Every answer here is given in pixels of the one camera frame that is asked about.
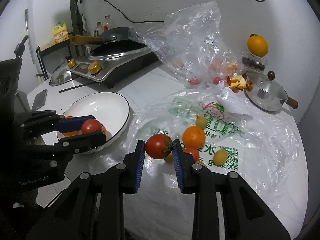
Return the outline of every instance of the plastic bottle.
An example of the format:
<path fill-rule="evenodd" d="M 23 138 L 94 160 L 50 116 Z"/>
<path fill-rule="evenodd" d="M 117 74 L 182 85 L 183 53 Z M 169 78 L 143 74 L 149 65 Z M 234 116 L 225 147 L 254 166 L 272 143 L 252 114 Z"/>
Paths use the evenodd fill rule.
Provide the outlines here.
<path fill-rule="evenodd" d="M 69 39 L 68 28 L 64 21 L 57 23 L 53 28 L 52 33 L 56 44 Z"/>
<path fill-rule="evenodd" d="M 103 22 L 103 32 L 106 32 L 107 30 L 113 29 L 116 27 L 114 22 L 110 19 L 110 15 L 105 16 L 105 21 Z"/>
<path fill-rule="evenodd" d="M 101 33 L 103 33 L 102 24 L 101 24 L 101 22 L 97 22 L 97 27 L 93 31 L 93 36 L 99 37 Z"/>

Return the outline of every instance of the white bowl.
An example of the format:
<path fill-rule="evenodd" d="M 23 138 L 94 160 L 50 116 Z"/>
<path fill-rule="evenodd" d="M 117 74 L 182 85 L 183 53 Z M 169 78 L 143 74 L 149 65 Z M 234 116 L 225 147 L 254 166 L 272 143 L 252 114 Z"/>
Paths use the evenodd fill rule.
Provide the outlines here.
<path fill-rule="evenodd" d="M 102 150 L 112 144 L 126 129 L 129 121 L 130 107 L 127 99 L 113 92 L 100 92 L 88 95 L 74 102 L 63 113 L 64 116 L 93 115 L 111 133 L 105 144 L 84 152 L 85 154 Z M 57 131 L 58 140 L 65 137 Z"/>

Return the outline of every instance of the gray phone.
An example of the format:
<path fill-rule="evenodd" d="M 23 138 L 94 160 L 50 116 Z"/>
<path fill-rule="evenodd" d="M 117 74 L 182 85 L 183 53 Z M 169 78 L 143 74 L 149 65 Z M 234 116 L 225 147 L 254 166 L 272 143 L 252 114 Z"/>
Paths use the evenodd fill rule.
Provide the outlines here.
<path fill-rule="evenodd" d="M 39 94 L 36 95 L 35 101 L 33 101 L 31 111 L 36 111 L 45 104 L 45 100 L 47 98 L 47 89 L 41 91 Z"/>

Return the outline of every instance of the yellow jug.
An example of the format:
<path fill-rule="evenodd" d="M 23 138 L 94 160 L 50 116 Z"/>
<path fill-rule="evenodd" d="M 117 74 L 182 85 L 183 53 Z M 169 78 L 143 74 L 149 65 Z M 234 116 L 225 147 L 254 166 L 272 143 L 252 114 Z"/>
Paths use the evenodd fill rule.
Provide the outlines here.
<path fill-rule="evenodd" d="M 62 23 L 57 23 L 53 28 L 52 33 L 56 44 L 69 39 L 68 28 L 64 21 L 62 21 Z"/>

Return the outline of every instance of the white tabletop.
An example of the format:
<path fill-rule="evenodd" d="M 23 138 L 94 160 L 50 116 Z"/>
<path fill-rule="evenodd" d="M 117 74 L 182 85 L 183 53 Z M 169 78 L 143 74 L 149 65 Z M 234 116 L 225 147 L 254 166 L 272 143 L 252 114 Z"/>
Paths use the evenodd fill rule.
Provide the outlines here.
<path fill-rule="evenodd" d="M 165 67 L 157 62 L 119 82 L 112 89 L 107 89 L 103 84 L 97 83 L 59 93 L 62 89 L 90 81 L 85 78 L 78 78 L 60 86 L 50 87 L 49 80 L 47 80 L 28 94 L 27 98 L 31 107 L 36 94 L 47 89 L 46 103 L 40 110 L 54 109 L 57 114 L 63 114 L 73 102 L 82 97 L 97 92 L 111 91 L 123 95 L 128 100 L 131 109 L 137 111 L 156 99 L 166 97 L 184 88 L 183 84 L 163 70 L 165 70 Z M 279 201 L 279 208 L 273 210 L 273 212 L 288 230 L 291 239 L 294 239 L 302 228 L 306 214 L 308 170 L 299 131 L 293 117 L 290 115 L 290 111 L 281 111 L 279 115 L 291 125 L 291 128 L 298 135 L 300 152 L 299 158 L 294 165 L 294 171 L 287 180 L 286 191 Z M 55 132 L 45 134 L 42 137 L 47 145 L 53 145 L 58 141 Z M 91 155 L 74 155 L 74 158 L 69 162 L 65 170 L 66 176 L 73 181 L 81 172 L 90 172 L 88 165 L 90 158 L 92 158 Z"/>

